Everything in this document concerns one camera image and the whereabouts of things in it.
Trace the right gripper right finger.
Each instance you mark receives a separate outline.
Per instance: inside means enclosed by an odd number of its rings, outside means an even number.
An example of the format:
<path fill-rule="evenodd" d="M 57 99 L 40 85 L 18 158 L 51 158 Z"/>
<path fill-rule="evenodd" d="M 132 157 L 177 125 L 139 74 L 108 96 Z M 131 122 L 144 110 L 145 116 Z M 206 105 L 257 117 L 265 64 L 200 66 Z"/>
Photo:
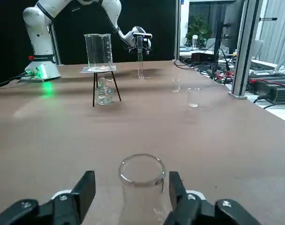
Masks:
<path fill-rule="evenodd" d="M 232 199 L 220 199 L 215 204 L 186 192 L 180 174 L 169 173 L 169 196 L 172 211 L 166 225 L 259 225 L 241 204 Z"/>

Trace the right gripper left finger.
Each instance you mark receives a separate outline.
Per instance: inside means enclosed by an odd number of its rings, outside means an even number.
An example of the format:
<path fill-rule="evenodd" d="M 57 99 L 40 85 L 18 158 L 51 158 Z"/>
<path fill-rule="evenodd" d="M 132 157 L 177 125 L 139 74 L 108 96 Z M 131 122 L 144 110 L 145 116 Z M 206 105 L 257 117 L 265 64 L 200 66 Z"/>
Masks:
<path fill-rule="evenodd" d="M 80 225 L 96 195 L 95 172 L 86 171 L 69 193 L 44 204 L 22 199 L 0 213 L 0 225 Z"/>

